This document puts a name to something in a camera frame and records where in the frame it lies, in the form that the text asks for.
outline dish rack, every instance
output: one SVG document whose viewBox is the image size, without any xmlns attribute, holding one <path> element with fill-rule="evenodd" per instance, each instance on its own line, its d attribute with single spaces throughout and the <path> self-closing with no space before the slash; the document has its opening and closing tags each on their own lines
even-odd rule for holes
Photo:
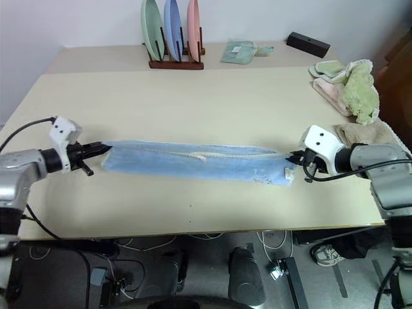
<svg viewBox="0 0 412 309">
<path fill-rule="evenodd" d="M 165 55 L 168 55 L 169 60 L 164 60 L 162 59 L 162 55 L 160 53 L 160 49 L 159 49 L 159 43 L 158 41 L 155 41 L 156 44 L 156 50 L 157 53 L 159 55 L 159 59 L 161 59 L 160 61 L 157 60 L 153 60 L 152 56 L 149 53 L 149 50 L 146 48 L 147 50 L 147 54 L 149 55 L 149 67 L 152 69 L 170 69 L 170 70 L 203 70 L 205 68 L 204 63 L 201 61 L 201 56 L 206 54 L 206 49 L 203 47 L 203 39 L 202 39 L 202 33 L 201 33 L 201 27 L 199 27 L 200 30 L 200 41 L 198 41 L 198 57 L 199 57 L 199 61 L 195 61 L 191 55 L 191 51 L 189 48 L 189 41 L 186 41 L 186 46 L 183 43 L 184 39 L 183 39 L 183 30 L 182 27 L 180 27 L 180 37 L 182 39 L 182 47 L 179 46 L 179 42 L 177 41 L 177 48 L 178 51 L 180 51 L 180 48 L 183 48 L 183 56 L 187 56 L 187 57 L 183 57 L 180 56 L 180 52 L 178 52 L 179 55 L 179 61 L 176 61 L 173 59 L 173 57 L 170 55 L 169 49 L 167 47 L 167 43 L 165 40 L 165 35 L 164 35 L 164 31 L 163 31 L 163 27 L 160 27 L 160 31 L 162 33 L 162 39 L 163 39 L 163 43 L 165 46 Z"/>
</svg>

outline white wall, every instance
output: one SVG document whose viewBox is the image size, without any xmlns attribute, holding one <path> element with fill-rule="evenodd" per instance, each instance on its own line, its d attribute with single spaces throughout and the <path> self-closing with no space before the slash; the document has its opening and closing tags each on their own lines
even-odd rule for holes
<svg viewBox="0 0 412 309">
<path fill-rule="evenodd" d="M 141 0 L 0 1 L 0 124 L 61 46 L 142 42 Z M 408 0 L 199 2 L 205 42 L 233 37 L 280 41 L 295 31 L 330 43 L 346 62 L 373 58 L 393 29 L 410 18 L 406 12 L 411 8 Z M 178 3 L 185 23 L 188 0 Z M 162 12 L 164 0 L 158 5 Z"/>
</svg>

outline pink cloth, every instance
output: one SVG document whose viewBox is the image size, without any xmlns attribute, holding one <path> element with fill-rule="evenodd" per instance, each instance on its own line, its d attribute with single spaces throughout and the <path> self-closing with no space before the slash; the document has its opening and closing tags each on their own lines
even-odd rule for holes
<svg viewBox="0 0 412 309">
<path fill-rule="evenodd" d="M 342 115 L 352 115 L 351 111 L 341 100 L 341 93 L 344 88 L 343 84 L 331 84 L 330 82 L 326 82 L 324 79 L 318 78 L 314 80 L 312 86 Z"/>
</svg>

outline green plate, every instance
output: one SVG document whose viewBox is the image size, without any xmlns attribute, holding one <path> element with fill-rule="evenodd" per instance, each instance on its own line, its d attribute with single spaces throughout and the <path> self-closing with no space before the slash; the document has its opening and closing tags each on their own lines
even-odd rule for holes
<svg viewBox="0 0 412 309">
<path fill-rule="evenodd" d="M 140 19 L 147 50 L 153 60 L 162 60 L 165 55 L 165 44 L 162 38 L 162 31 L 160 30 L 160 27 L 162 27 L 162 19 L 155 0 L 143 0 Z M 160 57 L 157 52 L 156 41 L 159 45 Z"/>
</svg>

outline black box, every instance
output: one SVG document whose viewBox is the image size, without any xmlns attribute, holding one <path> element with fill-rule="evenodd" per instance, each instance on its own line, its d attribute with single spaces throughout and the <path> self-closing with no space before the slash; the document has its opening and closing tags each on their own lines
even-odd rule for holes
<svg viewBox="0 0 412 309">
<path fill-rule="evenodd" d="M 289 35 L 286 45 L 297 48 L 298 50 L 303 50 L 306 53 L 311 53 L 320 58 L 323 58 L 326 55 L 330 47 L 329 44 L 296 32 L 292 32 Z"/>
</svg>

